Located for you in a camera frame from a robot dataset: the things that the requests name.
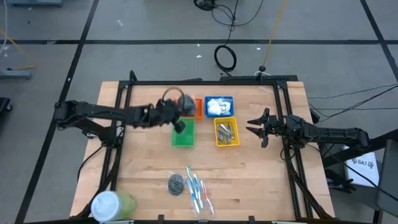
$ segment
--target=cord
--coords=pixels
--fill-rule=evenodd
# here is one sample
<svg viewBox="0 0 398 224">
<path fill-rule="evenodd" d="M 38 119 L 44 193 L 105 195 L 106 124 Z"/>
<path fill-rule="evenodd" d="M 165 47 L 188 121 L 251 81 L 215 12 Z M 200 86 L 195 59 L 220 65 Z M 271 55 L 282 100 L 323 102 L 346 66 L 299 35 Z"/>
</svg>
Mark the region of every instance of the cord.
<svg viewBox="0 0 398 224">
<path fill-rule="evenodd" d="M 272 42 L 272 39 L 274 38 L 274 35 L 275 35 L 275 33 L 276 33 L 276 29 L 278 28 L 279 22 L 280 22 L 280 20 L 282 19 L 282 15 L 283 15 L 283 13 L 284 13 L 284 11 L 285 11 L 285 8 L 286 8 L 286 3 L 287 3 L 287 0 L 284 0 L 284 3 L 282 4 L 282 9 L 281 9 L 280 12 L 279 12 L 278 20 L 276 20 L 275 26 L 274 26 L 274 28 L 272 29 L 271 37 L 269 38 L 269 41 L 268 41 L 268 47 L 267 47 L 267 52 L 266 52 L 266 58 L 264 59 L 264 63 L 262 64 L 263 67 L 266 66 L 267 59 L 268 59 L 268 56 L 269 56 L 269 52 L 271 51 L 271 42 Z"/>
<path fill-rule="evenodd" d="M 312 108 L 314 110 L 345 110 L 345 108 Z M 398 110 L 397 108 L 355 108 L 355 109 L 351 109 L 351 110 L 360 110 L 360 111 L 364 111 L 364 110 Z"/>
<path fill-rule="evenodd" d="M 80 172 L 81 169 L 83 168 L 83 166 L 87 163 L 87 161 L 89 159 L 91 159 L 94 155 L 96 155 L 102 148 L 104 148 L 104 146 L 99 147 L 95 152 L 93 152 L 91 155 L 89 155 L 80 165 L 79 167 L 79 171 L 77 172 L 77 181 L 79 181 L 79 177 L 80 177 Z"/>
<path fill-rule="evenodd" d="M 29 60 L 31 63 L 35 64 L 35 60 L 33 59 L 32 56 L 30 56 L 22 47 L 20 47 L 18 44 L 16 44 L 3 30 L 0 30 L 0 33 L 4 36 L 5 39 L 8 39 L 12 44 L 14 44 L 15 48 L 22 52 Z M 33 66 L 23 66 L 23 67 L 17 67 L 14 70 L 26 70 L 26 69 L 33 69 L 36 68 L 36 65 Z"/>
<path fill-rule="evenodd" d="M 214 60 L 215 60 L 215 62 L 216 62 L 216 64 L 217 64 L 217 67 L 220 68 L 223 72 L 225 72 L 228 76 L 232 76 L 229 72 L 232 72 L 232 71 L 235 69 L 236 63 L 237 63 L 237 61 L 238 61 L 237 58 L 236 58 L 235 52 L 234 52 L 230 47 L 227 46 L 227 44 L 228 44 L 228 42 L 229 42 L 229 40 L 230 40 L 230 38 L 231 38 L 231 33 L 232 33 L 232 31 L 234 31 L 234 27 L 235 27 L 235 26 L 234 26 L 234 23 L 235 23 L 235 14 L 236 14 L 236 9 L 237 9 L 237 7 L 238 7 L 238 2 L 239 2 L 239 0 L 236 0 L 235 9 L 234 9 L 234 12 L 233 12 L 233 14 L 232 14 L 232 22 L 231 22 L 231 24 L 230 24 L 229 27 L 228 27 L 228 29 L 229 29 L 228 39 L 227 39 L 227 41 L 226 41 L 225 44 L 217 46 L 216 49 L 214 50 Z M 231 54 L 231 56 L 232 56 L 232 58 L 233 58 L 233 64 L 232 64 L 231 67 L 224 67 L 224 66 L 222 66 L 222 64 L 220 64 L 220 62 L 218 61 L 217 53 L 218 53 L 218 51 L 219 51 L 220 49 L 226 49 L 226 50 Z"/>
<path fill-rule="evenodd" d="M 227 75 L 230 76 L 230 77 L 232 76 L 232 75 L 230 74 L 230 72 L 232 72 L 232 71 L 236 68 L 236 64 L 237 64 L 237 61 L 238 61 L 235 52 L 234 52 L 230 47 L 227 46 L 227 44 L 228 44 L 228 42 L 229 42 L 229 40 L 230 40 L 230 38 L 231 38 L 231 33 L 232 33 L 232 31 L 235 30 L 235 27 L 237 27 L 237 26 L 244 26 L 244 25 L 249 24 L 251 21 L 253 21 L 254 18 L 256 18 L 256 16 L 259 14 L 259 11 L 260 11 L 260 9 L 261 9 L 261 7 L 262 7 L 262 4 L 263 4 L 263 2 L 264 2 L 264 0 L 261 1 L 258 10 L 256 11 L 256 13 L 254 14 L 254 16 L 253 16 L 250 20 L 248 20 L 247 22 L 245 22 L 245 23 L 243 23 L 243 24 L 235 24 L 235 22 L 236 22 L 235 15 L 236 15 L 236 9 L 237 9 L 237 6 L 238 6 L 238 1 L 239 1 L 239 0 L 236 0 L 234 12 L 232 12 L 232 10 L 231 10 L 228 6 L 225 6 L 225 5 L 222 5 L 222 4 L 215 4 L 215 0 L 203 0 L 203 1 L 200 2 L 200 3 L 197 3 L 198 0 L 193 0 L 194 5 L 196 5 L 196 7 L 198 7 L 199 9 L 204 10 L 204 11 L 211 11 L 211 16 L 213 16 L 213 19 L 214 19 L 216 22 L 218 22 L 219 24 L 223 24 L 223 25 L 228 26 L 228 30 L 229 30 L 228 39 L 227 39 L 227 41 L 226 41 L 225 44 L 217 46 L 217 48 L 216 48 L 215 51 L 214 51 L 214 60 L 215 60 L 215 62 L 216 62 L 216 64 L 217 64 L 217 67 L 218 67 L 219 69 L 221 69 L 221 71 L 223 71 L 225 74 L 227 74 Z M 231 23 L 230 23 L 230 24 L 227 24 L 227 23 L 225 23 L 225 22 L 219 21 L 219 20 L 215 17 L 215 15 L 214 15 L 214 9 L 219 9 L 219 10 L 222 11 L 224 14 L 226 14 L 226 15 L 229 17 L 229 19 L 231 19 Z M 232 66 L 230 66 L 230 67 L 225 67 L 225 66 L 223 66 L 223 65 L 220 63 L 220 61 L 218 60 L 218 56 L 217 56 L 218 51 L 219 51 L 220 49 L 226 49 L 226 50 L 231 54 L 231 56 L 232 56 L 232 58 L 233 58 L 233 64 L 232 64 Z"/>
<path fill-rule="evenodd" d="M 6 43 L 7 43 L 7 33 L 8 33 L 8 8 L 7 8 L 7 2 L 6 2 L 6 0 L 3 0 L 3 2 L 4 2 L 4 27 L 5 27 L 5 33 L 4 33 L 4 43 L 2 44 L 2 46 L 1 46 L 1 49 L 0 49 L 0 55 L 1 55 L 1 52 L 2 52 L 2 50 L 4 49 L 4 47 L 6 46 Z"/>
<path fill-rule="evenodd" d="M 369 178 L 365 177 L 364 175 L 360 174 L 358 171 L 354 170 L 353 168 L 351 168 L 349 165 L 345 164 L 345 162 L 342 162 L 341 160 L 337 159 L 331 152 L 329 152 L 330 156 L 332 158 L 334 158 L 337 162 L 339 162 L 340 164 L 343 164 L 345 167 L 349 168 L 350 170 L 352 170 L 354 173 L 358 174 L 360 177 L 362 177 L 363 179 L 365 179 L 366 181 L 368 181 L 371 185 L 373 185 L 373 187 L 377 188 L 380 192 L 384 193 L 385 195 L 387 195 L 388 197 L 390 197 L 391 199 L 395 200 L 396 202 L 398 202 L 398 198 L 396 198 L 395 196 L 391 195 L 390 193 L 386 192 L 385 190 L 381 189 L 381 187 L 379 187 L 378 185 L 376 185 L 373 181 L 371 181 Z"/>
<path fill-rule="evenodd" d="M 398 87 L 398 85 L 394 85 L 393 87 L 391 87 L 391 88 L 389 88 L 389 89 L 387 89 L 387 90 L 384 90 L 383 92 L 381 92 L 381 93 L 379 93 L 379 94 L 376 94 L 376 95 L 374 95 L 374 96 L 368 98 L 367 100 L 364 100 L 364 101 L 361 101 L 361 102 L 359 102 L 359 103 L 356 103 L 356 104 L 354 104 L 354 105 L 352 105 L 352 106 L 349 106 L 348 108 L 344 109 L 343 111 L 337 112 L 337 113 L 332 114 L 332 115 L 325 115 L 325 114 L 321 113 L 320 111 L 318 111 L 318 110 L 317 110 L 313 105 L 311 105 L 310 103 L 309 103 L 309 105 L 310 105 L 313 109 L 315 109 L 317 112 L 319 112 L 322 116 L 326 117 L 325 119 L 319 121 L 319 123 L 320 123 L 320 122 L 324 122 L 324 121 L 326 121 L 326 120 L 328 120 L 328 119 L 330 119 L 330 118 L 332 118 L 332 117 L 334 117 L 334 116 L 337 116 L 337 115 L 339 115 L 339 114 L 342 114 L 342 113 L 345 113 L 345 112 L 350 111 L 350 110 L 352 110 L 352 109 L 355 109 L 355 108 L 357 108 L 357 107 L 363 105 L 364 103 L 367 103 L 367 102 L 369 102 L 369 101 L 371 101 L 371 100 L 373 100 L 373 99 L 375 99 L 375 98 L 377 98 L 377 97 L 379 97 L 379 96 L 381 96 L 381 95 L 387 93 L 388 91 L 391 91 L 391 90 L 393 90 L 393 89 L 395 89 L 395 88 L 397 88 L 397 87 Z"/>
<path fill-rule="evenodd" d="M 250 20 L 248 20 L 247 22 L 242 23 L 242 24 L 234 24 L 234 27 L 237 27 L 237 26 L 244 26 L 244 25 L 249 24 L 251 21 L 253 21 L 254 18 L 256 18 L 256 16 L 259 14 L 263 2 L 264 2 L 264 0 L 261 1 L 259 8 L 257 9 L 256 13 L 254 14 L 254 16 L 253 16 Z M 233 15 L 233 13 L 232 13 L 232 11 L 231 11 L 230 8 L 228 8 L 228 7 L 225 6 L 225 5 L 221 5 L 221 4 L 216 4 L 215 7 L 214 7 L 214 9 L 219 9 L 219 10 L 223 11 L 232 21 L 235 21 L 234 17 L 229 16 L 227 12 L 225 12 L 225 11 L 222 10 L 222 9 L 220 9 L 219 7 L 225 7 L 225 8 L 227 8 L 227 9 L 230 11 L 231 15 Z M 224 22 L 220 22 L 218 19 L 216 19 L 216 17 L 214 16 L 213 11 L 211 11 L 211 15 L 213 16 L 213 19 L 214 19 L 216 22 L 218 22 L 219 24 L 223 24 L 223 25 L 226 25 L 226 26 L 230 26 L 230 25 L 231 25 L 231 24 L 227 24 L 227 23 L 224 23 Z"/>
<path fill-rule="evenodd" d="M 280 156 L 280 158 L 283 160 L 283 161 L 291 161 L 293 158 L 294 158 L 294 156 L 296 155 L 296 151 L 295 150 L 293 150 L 293 154 L 289 157 L 289 158 L 283 158 L 282 157 L 282 153 L 285 151 L 285 149 L 282 149 L 281 151 L 280 151 L 280 154 L 279 154 L 279 156 Z"/>
<path fill-rule="evenodd" d="M 309 144 L 306 144 L 306 146 L 313 147 L 314 149 L 316 149 L 317 151 L 319 151 L 319 149 L 317 149 L 315 146 L 311 146 L 311 145 L 309 145 Z"/>
<path fill-rule="evenodd" d="M 180 88 L 178 88 L 178 87 L 170 87 L 170 88 L 168 88 L 168 89 L 166 89 L 166 91 L 164 91 L 164 93 L 163 93 L 163 96 L 162 96 L 162 101 L 164 102 L 164 97 L 166 96 L 166 94 L 170 91 L 170 90 L 178 90 L 180 93 L 181 93 L 181 96 L 182 96 L 182 108 L 183 108 L 183 110 L 185 109 L 185 95 L 184 95 L 184 92 L 180 89 Z"/>
<path fill-rule="evenodd" d="M 118 134 L 118 136 L 116 136 L 113 144 L 116 144 L 116 141 L 118 140 L 118 138 L 120 138 L 120 136 L 124 133 L 124 130 L 126 129 L 126 127 L 123 128 L 123 130 Z M 104 146 L 100 146 L 96 151 L 94 151 L 91 155 L 89 155 L 80 165 L 79 167 L 79 171 L 77 172 L 77 181 L 79 181 L 79 177 L 80 177 L 80 172 L 81 169 L 83 168 L 83 166 L 87 163 L 88 160 L 90 160 L 94 155 L 96 155 L 102 148 L 104 148 Z"/>
<path fill-rule="evenodd" d="M 335 146 L 335 145 L 332 144 L 332 145 L 326 150 L 326 152 L 325 152 L 323 155 L 321 154 L 322 158 L 324 158 L 324 157 L 326 156 L 326 154 L 327 154 L 328 152 L 330 152 L 330 149 L 332 149 L 333 146 Z"/>
<path fill-rule="evenodd" d="M 126 127 L 123 128 L 123 130 L 118 134 L 118 136 L 115 138 L 115 143 L 118 140 L 118 138 L 124 133 L 124 131 L 126 130 Z M 83 167 L 84 163 L 93 155 L 95 155 L 98 151 L 100 151 L 103 148 L 103 146 L 101 146 L 100 148 L 98 148 L 94 153 L 92 153 L 92 155 L 90 155 L 89 157 L 87 157 L 87 159 L 85 159 L 85 161 L 83 161 L 82 165 L 79 168 L 79 173 L 78 173 L 78 177 L 77 179 L 79 180 L 79 176 L 80 176 L 80 171 L 81 168 Z M 108 187 L 109 183 L 114 179 L 114 177 L 116 176 L 116 172 L 117 172 L 117 167 L 119 167 L 120 164 L 120 158 L 114 160 L 113 165 L 111 170 L 108 172 L 108 175 L 105 177 L 105 180 L 103 182 L 103 184 L 101 184 L 98 187 L 98 190 L 95 192 L 94 196 L 91 198 L 90 202 L 88 202 L 88 204 L 84 207 L 84 209 L 78 214 L 76 215 L 76 217 L 88 217 L 91 213 L 91 203 L 93 202 L 94 198 L 101 193 L 102 191 L 106 190 L 106 188 Z"/>
<path fill-rule="evenodd" d="M 328 96 L 328 97 L 308 97 L 308 99 L 321 99 L 321 100 L 332 99 L 332 98 L 337 98 L 337 97 L 341 97 L 341 96 L 352 95 L 352 94 L 357 94 L 357 93 L 363 93 L 363 92 L 366 92 L 366 91 L 377 90 L 377 89 L 379 89 L 379 88 L 391 87 L 391 86 L 396 86 L 396 85 L 398 85 L 398 84 L 383 85 L 383 86 L 378 86 L 378 87 L 375 87 L 375 88 L 369 88 L 369 89 L 365 89 L 365 90 L 355 91 L 355 92 L 352 92 L 352 93 L 343 93 L 343 94 L 339 94 L 339 95 L 335 95 L 335 96 Z"/>
</svg>

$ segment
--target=blue toothbrush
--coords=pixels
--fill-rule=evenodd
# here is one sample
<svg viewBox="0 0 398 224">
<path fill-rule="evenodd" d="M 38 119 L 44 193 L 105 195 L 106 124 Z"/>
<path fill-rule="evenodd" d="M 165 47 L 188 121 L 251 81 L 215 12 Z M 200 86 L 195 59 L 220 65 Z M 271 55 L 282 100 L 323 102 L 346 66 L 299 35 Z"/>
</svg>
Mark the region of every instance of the blue toothbrush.
<svg viewBox="0 0 398 224">
<path fill-rule="evenodd" d="M 196 174 L 193 175 L 193 183 L 194 183 L 195 193 L 198 195 L 200 208 L 203 209 L 203 202 L 201 201 L 200 198 L 200 185 Z"/>
<path fill-rule="evenodd" d="M 190 179 L 187 180 L 187 185 L 188 185 L 189 191 L 191 193 L 191 198 L 193 200 L 193 204 L 195 205 L 195 210 L 197 211 L 197 214 L 199 214 L 200 211 L 199 211 L 199 206 L 198 206 L 198 203 L 197 203 L 197 198 L 196 198 L 195 193 L 193 191 L 193 186 L 192 186 L 192 182 L 191 182 Z"/>
</svg>

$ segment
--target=wooden tabletop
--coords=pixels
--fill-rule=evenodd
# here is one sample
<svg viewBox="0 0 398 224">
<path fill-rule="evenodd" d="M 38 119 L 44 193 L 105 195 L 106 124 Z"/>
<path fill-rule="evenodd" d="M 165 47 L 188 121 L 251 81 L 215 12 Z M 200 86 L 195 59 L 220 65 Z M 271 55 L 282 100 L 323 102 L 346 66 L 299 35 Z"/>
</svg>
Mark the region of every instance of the wooden tabletop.
<svg viewBox="0 0 398 224">
<path fill-rule="evenodd" d="M 288 82 L 288 86 L 293 114 L 311 122 L 303 83 Z M 98 104 L 114 106 L 117 87 L 118 82 L 103 82 Z M 168 87 L 133 86 L 130 105 L 154 104 Z M 167 191 L 169 177 L 173 173 L 186 177 L 185 167 L 190 166 L 193 173 L 206 182 L 216 212 L 215 217 L 211 217 L 209 211 L 204 210 L 201 219 L 247 220 L 248 216 L 254 215 L 256 220 L 294 220 L 286 164 L 280 158 L 281 138 L 269 136 L 269 144 L 263 149 L 261 140 L 245 129 L 248 125 L 246 121 L 260 117 L 265 107 L 270 108 L 271 114 L 277 114 L 273 89 L 268 86 L 179 88 L 196 98 L 233 96 L 240 145 L 217 147 L 214 121 L 206 117 L 196 121 L 193 148 L 171 146 L 172 126 L 151 129 L 127 127 L 117 191 L 127 192 L 136 199 L 137 210 L 131 218 L 156 220 L 159 214 L 163 214 L 166 220 L 198 219 L 194 216 L 187 188 L 179 197 Z M 177 91 L 170 91 L 167 97 L 178 95 Z M 110 121 L 96 122 L 110 125 Z M 85 157 L 99 146 L 99 140 L 88 140 Z M 79 213 L 98 189 L 104 152 L 92 158 L 81 171 L 71 215 Z M 326 212 L 333 216 L 320 153 L 306 147 L 302 149 L 302 159 L 309 190 Z M 299 189 L 298 192 L 301 213 L 305 217 L 302 194 Z"/>
</svg>

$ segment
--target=concrete floor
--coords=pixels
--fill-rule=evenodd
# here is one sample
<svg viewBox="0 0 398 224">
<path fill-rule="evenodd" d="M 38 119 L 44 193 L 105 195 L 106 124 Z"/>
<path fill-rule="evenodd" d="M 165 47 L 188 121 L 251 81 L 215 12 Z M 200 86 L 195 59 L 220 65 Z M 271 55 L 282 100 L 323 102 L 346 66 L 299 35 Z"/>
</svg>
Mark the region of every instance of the concrete floor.
<svg viewBox="0 0 398 224">
<path fill-rule="evenodd" d="M 9 35 L 16 40 L 80 40 L 94 0 L 65 1 L 56 7 L 10 7 Z M 219 0 L 233 7 L 234 1 Z M 247 21 L 260 1 L 240 1 L 239 22 Z M 368 1 L 386 40 L 398 39 L 395 0 Z M 282 1 L 265 0 L 261 12 L 249 25 L 237 27 L 232 39 L 268 39 Z M 0 29 L 4 7 L 0 6 Z M 222 13 L 216 16 L 225 19 Z M 100 0 L 87 40 L 226 39 L 228 28 L 217 24 L 209 12 L 191 1 Z M 377 40 L 359 0 L 288 0 L 275 39 L 285 40 Z M 31 80 L 0 80 L 0 96 L 10 97 L 14 110 L 0 129 L 0 223 L 14 223 L 49 128 L 53 104 L 58 100 L 78 41 L 66 45 L 21 45 L 38 65 Z M 218 80 L 213 52 L 218 44 L 84 45 L 67 99 L 95 103 L 101 82 L 125 80 L 133 69 L 139 80 Z M 266 45 L 231 44 L 238 56 L 233 75 L 253 75 L 262 63 Z M 398 45 L 388 45 L 398 57 Z M 222 64 L 230 56 L 220 52 Z M 27 59 L 10 45 L 0 55 L 0 69 L 27 65 Z M 275 44 L 267 72 L 298 75 L 308 96 L 330 96 L 397 83 L 379 44 L 318 45 Z M 338 98 L 310 100 L 318 108 L 344 108 L 379 93 L 379 90 Z M 397 107 L 393 90 L 363 108 Z M 350 111 L 320 126 L 359 127 L 371 137 L 398 126 L 396 111 Z M 77 129 L 56 131 L 26 222 L 63 219 L 69 216 L 76 187 L 76 173 L 86 147 Z M 381 161 L 382 151 L 377 152 Z M 338 197 L 331 191 L 335 213 L 343 220 L 371 222 L 373 211 Z M 397 223 L 385 215 L 383 223 Z"/>
</svg>

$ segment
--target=yellow bin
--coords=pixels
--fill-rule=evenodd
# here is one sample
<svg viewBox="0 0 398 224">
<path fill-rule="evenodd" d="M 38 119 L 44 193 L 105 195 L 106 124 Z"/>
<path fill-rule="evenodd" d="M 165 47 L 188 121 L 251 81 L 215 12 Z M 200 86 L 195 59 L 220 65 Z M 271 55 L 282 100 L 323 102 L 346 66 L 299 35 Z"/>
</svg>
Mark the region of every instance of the yellow bin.
<svg viewBox="0 0 398 224">
<path fill-rule="evenodd" d="M 229 126 L 232 130 L 232 133 L 234 133 L 235 138 L 231 140 L 231 144 L 225 144 L 225 143 L 218 143 L 218 138 L 217 138 L 217 126 L 219 124 L 226 124 L 229 123 Z M 239 134 L 238 134 L 238 125 L 236 124 L 236 118 L 235 117 L 226 117 L 226 118 L 215 118 L 214 119 L 214 129 L 216 131 L 216 144 L 218 147 L 224 147 L 224 146 L 238 146 L 239 145 Z"/>
</svg>

